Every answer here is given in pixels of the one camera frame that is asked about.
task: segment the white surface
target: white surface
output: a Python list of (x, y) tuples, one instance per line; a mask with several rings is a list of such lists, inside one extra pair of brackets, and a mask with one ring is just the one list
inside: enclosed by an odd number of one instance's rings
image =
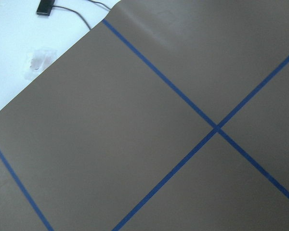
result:
[[(36, 15), (39, 2), (0, 0), (0, 110), (31, 82), (24, 76), (29, 52), (47, 47), (58, 58), (88, 32), (73, 12), (53, 8), (49, 17)], [(119, 0), (100, 2), (113, 7)], [(56, 0), (55, 5), (78, 11), (91, 27), (108, 14), (87, 0)]]

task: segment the intersection of blue lines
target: intersection of blue lines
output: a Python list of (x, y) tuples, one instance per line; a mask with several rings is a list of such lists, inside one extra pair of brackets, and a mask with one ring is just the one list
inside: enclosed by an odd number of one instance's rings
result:
[[(222, 127), (254, 96), (256, 95), (278, 72), (288, 63), (289, 56), (274, 69), (253, 91), (251, 91), (219, 124), (215, 124), (200, 108), (198, 108), (180, 89), (178, 89), (163, 73), (161, 73), (143, 54), (140, 53), (126, 38), (123, 37), (107, 20), (102, 21), (133, 53), (135, 53), (149, 68), (152, 69), (172, 90), (174, 90), (196, 113), (198, 113), (211, 127), (212, 130), (113, 228), (113, 231), (120, 230), (141, 208), (144, 206), (171, 177), (176, 174), (196, 152), (198, 152), (216, 133), (219, 133), (230, 145), (233, 146), (247, 161), (249, 161), (264, 177), (266, 177), (278, 190), (288, 199), (289, 191), (283, 187), (270, 173), (258, 164), (246, 151), (244, 151)], [(28, 200), (32, 208), (37, 213), (47, 230), (53, 231), (52, 226), (43, 215), (37, 204), (34, 202), (29, 192), (26, 190), (3, 153), (0, 151), (0, 159), (8, 169), (10, 175)]]

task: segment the gray floor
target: gray floor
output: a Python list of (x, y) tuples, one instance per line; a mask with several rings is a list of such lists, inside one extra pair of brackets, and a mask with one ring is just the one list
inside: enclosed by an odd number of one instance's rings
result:
[(289, 231), (289, 59), (216, 127), (287, 56), (289, 1), (122, 0), (0, 112), (0, 231)]

